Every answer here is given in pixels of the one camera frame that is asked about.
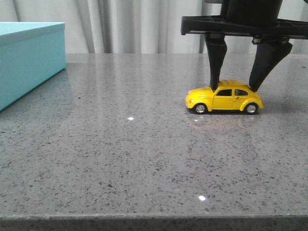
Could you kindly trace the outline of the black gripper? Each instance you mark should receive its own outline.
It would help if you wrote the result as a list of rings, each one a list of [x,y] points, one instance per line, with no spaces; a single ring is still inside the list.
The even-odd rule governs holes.
[[[307,39],[308,24],[279,19],[281,0],[222,0],[220,15],[183,16],[181,34],[204,34],[210,64],[210,87],[218,88],[227,52],[224,36],[274,39],[257,44],[249,86],[256,92],[273,68],[292,50],[288,39]]]

